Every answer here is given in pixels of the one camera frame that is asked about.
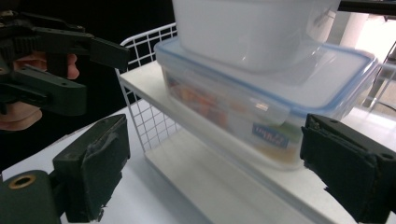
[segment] white shelf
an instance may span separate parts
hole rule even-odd
[[[121,75],[121,81],[192,133],[180,131],[146,155],[214,223],[307,223],[308,217],[315,223],[355,223],[314,173],[264,165],[242,142],[173,101],[156,62]],[[359,126],[362,118],[346,124]]]

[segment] plastic container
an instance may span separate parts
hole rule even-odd
[[[173,0],[183,48],[258,75],[309,57],[340,0]]]
[[[271,77],[233,70],[184,50],[155,46],[170,95],[281,168],[295,168],[308,113],[341,119],[375,79],[373,55],[324,45],[312,61]]]

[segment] white wire basket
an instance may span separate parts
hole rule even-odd
[[[136,69],[156,60],[154,46],[160,41],[177,35],[175,23],[171,23],[145,33],[131,36],[120,44],[131,51],[128,70]],[[132,117],[135,129],[143,150],[153,149],[181,126],[166,116],[162,111],[141,99],[133,91],[123,85],[120,71],[116,69],[121,89]],[[368,110],[396,116],[396,65],[380,63],[375,84],[363,95],[359,104]]]

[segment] label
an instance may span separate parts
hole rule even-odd
[[[288,146],[289,138],[286,135],[267,126],[253,123],[252,132],[254,135],[277,147],[286,148]]]

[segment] human hand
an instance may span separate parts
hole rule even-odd
[[[76,67],[77,56],[67,55],[67,78],[76,79],[79,71]],[[14,69],[19,69],[25,64],[30,64],[42,70],[47,70],[45,52],[33,52],[31,55],[20,58],[14,62]],[[0,130],[20,131],[29,128],[42,117],[40,108],[22,102],[7,105],[7,114],[0,114]]]

